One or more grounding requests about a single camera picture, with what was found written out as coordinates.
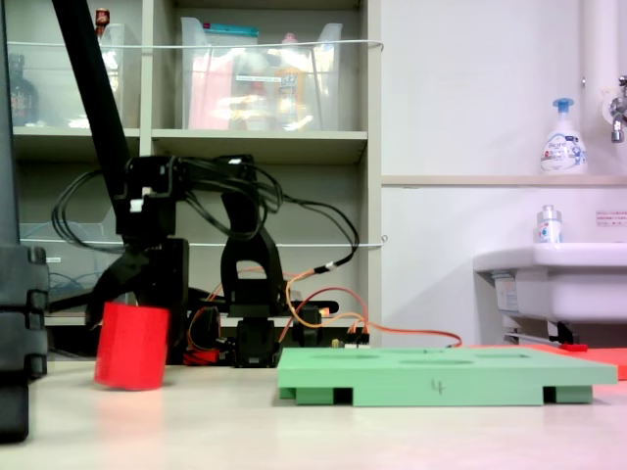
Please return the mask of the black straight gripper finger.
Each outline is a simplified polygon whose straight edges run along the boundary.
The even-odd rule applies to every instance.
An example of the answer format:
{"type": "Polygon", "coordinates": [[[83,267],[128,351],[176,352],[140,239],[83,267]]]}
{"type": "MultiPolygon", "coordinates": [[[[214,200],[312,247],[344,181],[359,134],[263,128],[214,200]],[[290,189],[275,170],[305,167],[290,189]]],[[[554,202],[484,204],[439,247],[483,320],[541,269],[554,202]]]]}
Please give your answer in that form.
{"type": "Polygon", "coordinates": [[[169,312],[168,353],[183,353],[187,348],[188,311],[188,302],[183,302],[169,312]]]}

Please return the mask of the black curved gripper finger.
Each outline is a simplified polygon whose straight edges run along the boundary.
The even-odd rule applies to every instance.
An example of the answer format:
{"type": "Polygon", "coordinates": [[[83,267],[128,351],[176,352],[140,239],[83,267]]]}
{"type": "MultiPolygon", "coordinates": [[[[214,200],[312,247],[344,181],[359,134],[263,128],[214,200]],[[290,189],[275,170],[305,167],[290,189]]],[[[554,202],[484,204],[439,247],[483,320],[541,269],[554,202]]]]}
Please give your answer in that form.
{"type": "Polygon", "coordinates": [[[149,258],[138,249],[126,250],[100,276],[85,310],[85,325],[94,328],[103,319],[104,305],[119,296],[136,292],[146,284],[149,258]]]}

